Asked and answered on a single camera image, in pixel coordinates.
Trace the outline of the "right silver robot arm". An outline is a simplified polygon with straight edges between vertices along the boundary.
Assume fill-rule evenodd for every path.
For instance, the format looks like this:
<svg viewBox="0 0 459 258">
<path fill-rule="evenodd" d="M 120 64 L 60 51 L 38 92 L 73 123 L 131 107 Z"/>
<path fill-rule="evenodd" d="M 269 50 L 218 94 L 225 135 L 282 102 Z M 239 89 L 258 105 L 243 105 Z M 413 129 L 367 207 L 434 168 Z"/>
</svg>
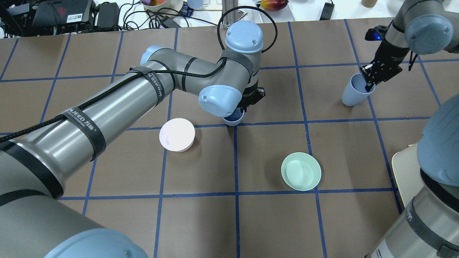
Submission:
<svg viewBox="0 0 459 258">
<path fill-rule="evenodd" d="M 407 55 L 413 64 L 439 51 L 458 54 L 458 13 L 442 0 L 405 0 L 388 26 L 369 29 L 365 38 L 375 35 L 381 43 L 360 67 L 364 92 L 402 72 Z M 367 258 L 458 257 L 458 95 L 427 106 L 429 119 L 415 145 L 422 186 Z"/>
</svg>

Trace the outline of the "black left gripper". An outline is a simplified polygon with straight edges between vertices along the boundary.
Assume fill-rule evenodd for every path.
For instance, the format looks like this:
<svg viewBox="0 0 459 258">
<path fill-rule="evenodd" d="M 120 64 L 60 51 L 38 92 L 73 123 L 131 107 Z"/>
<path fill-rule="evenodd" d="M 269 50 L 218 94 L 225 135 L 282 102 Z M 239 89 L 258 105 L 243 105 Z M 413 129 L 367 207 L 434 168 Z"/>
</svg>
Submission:
<svg viewBox="0 0 459 258">
<path fill-rule="evenodd" d="M 239 102 L 239 109 L 247 112 L 247 108 L 251 105 L 258 103 L 266 95 L 263 87 L 259 87 L 259 81 L 250 87 L 246 87 L 242 93 L 241 101 Z"/>
</svg>

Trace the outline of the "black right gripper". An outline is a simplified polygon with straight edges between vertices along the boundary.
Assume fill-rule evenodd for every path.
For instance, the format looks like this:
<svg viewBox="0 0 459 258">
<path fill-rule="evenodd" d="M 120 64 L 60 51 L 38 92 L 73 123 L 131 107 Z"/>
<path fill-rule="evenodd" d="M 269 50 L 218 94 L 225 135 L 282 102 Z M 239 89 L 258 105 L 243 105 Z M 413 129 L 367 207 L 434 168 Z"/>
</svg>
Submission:
<svg viewBox="0 0 459 258">
<path fill-rule="evenodd" d="M 403 69 L 400 64 L 408 52 L 409 48 L 394 46 L 386 39 L 382 40 L 370 64 L 360 66 L 361 74 L 366 81 L 366 93 L 372 92 L 377 84 L 387 82 L 401 73 Z"/>
</svg>

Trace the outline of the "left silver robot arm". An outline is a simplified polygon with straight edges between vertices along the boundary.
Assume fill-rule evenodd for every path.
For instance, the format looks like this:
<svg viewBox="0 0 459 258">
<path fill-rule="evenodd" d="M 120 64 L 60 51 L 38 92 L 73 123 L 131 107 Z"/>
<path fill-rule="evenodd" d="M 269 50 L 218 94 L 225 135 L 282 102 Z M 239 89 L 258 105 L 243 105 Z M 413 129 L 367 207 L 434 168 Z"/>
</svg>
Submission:
<svg viewBox="0 0 459 258">
<path fill-rule="evenodd" d="M 146 258 L 125 234 L 61 204 L 65 182 L 175 89 L 220 118 L 265 96 L 258 86 L 263 32 L 242 20 L 226 30 L 217 63 L 150 46 L 99 95 L 1 138 L 2 258 Z"/>
</svg>

